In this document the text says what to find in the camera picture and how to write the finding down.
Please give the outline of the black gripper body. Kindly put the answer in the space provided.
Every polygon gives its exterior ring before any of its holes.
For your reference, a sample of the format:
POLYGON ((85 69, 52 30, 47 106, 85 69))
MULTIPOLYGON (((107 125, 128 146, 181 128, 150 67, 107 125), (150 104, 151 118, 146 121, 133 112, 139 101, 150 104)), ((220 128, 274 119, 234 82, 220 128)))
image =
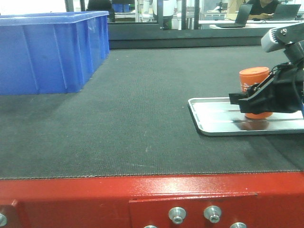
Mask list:
POLYGON ((304 64, 283 63, 271 71, 271 83, 263 93, 263 111, 294 113, 304 111, 304 64))

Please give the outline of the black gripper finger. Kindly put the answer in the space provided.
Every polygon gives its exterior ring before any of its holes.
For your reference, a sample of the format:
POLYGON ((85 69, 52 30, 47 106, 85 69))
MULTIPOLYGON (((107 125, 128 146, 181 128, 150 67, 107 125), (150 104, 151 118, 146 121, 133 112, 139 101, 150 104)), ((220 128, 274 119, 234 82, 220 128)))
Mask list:
POLYGON ((228 95, 230 103, 238 105, 242 113, 276 112, 275 96, 272 91, 272 82, 275 75, 275 71, 270 71, 265 80, 250 86, 246 92, 230 93, 228 95))

